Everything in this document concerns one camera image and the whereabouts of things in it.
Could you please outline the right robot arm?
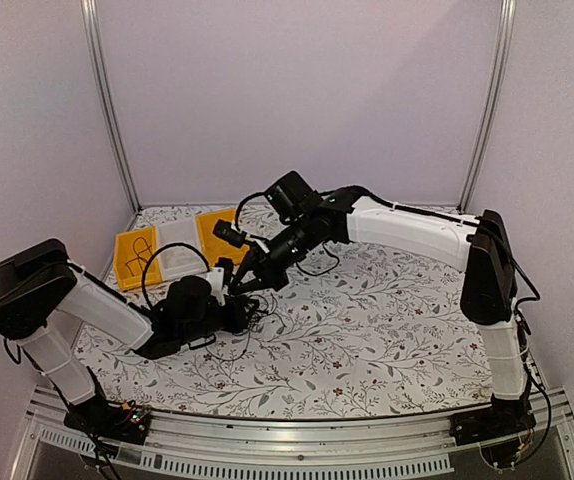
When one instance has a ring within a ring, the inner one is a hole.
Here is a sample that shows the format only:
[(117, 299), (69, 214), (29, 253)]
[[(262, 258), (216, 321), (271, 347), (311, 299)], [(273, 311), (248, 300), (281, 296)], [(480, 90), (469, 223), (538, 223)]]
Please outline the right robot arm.
[(323, 195), (290, 171), (262, 192), (283, 230), (254, 240), (229, 285), (233, 295), (279, 291), (287, 270), (327, 241), (389, 246), (445, 263), (464, 275), (460, 309), (483, 339), (492, 378), (484, 427), (504, 436), (519, 424), (531, 388), (519, 335), (517, 265), (501, 216), (448, 215), (386, 201), (362, 186)]

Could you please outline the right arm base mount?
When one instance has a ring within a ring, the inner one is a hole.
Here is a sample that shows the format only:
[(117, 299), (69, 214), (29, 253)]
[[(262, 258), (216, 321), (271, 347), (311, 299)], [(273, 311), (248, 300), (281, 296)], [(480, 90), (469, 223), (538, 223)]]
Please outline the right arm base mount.
[(449, 435), (457, 446), (491, 441), (480, 450), (483, 460), (496, 469), (515, 467), (526, 452), (536, 420), (527, 397), (519, 400), (491, 398), (484, 409), (455, 413)]

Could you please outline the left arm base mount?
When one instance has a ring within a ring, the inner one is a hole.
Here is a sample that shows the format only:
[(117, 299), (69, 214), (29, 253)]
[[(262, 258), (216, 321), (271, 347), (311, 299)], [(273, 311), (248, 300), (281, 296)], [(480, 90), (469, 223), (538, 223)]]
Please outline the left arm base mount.
[(152, 409), (134, 401), (113, 404), (94, 397), (79, 405), (68, 404), (64, 425), (68, 428), (123, 443), (144, 445)]

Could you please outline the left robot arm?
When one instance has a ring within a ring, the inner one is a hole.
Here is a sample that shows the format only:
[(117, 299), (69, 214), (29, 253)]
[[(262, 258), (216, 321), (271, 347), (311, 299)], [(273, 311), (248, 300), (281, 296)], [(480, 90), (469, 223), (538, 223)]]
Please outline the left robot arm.
[(252, 302), (226, 294), (227, 272), (173, 282), (164, 299), (138, 306), (72, 262), (52, 238), (0, 262), (0, 335), (14, 342), (73, 406), (95, 434), (115, 426), (115, 412), (89, 370), (49, 320), (62, 313), (115, 338), (135, 354), (157, 360), (182, 347), (201, 348), (220, 332), (239, 334), (250, 323)]

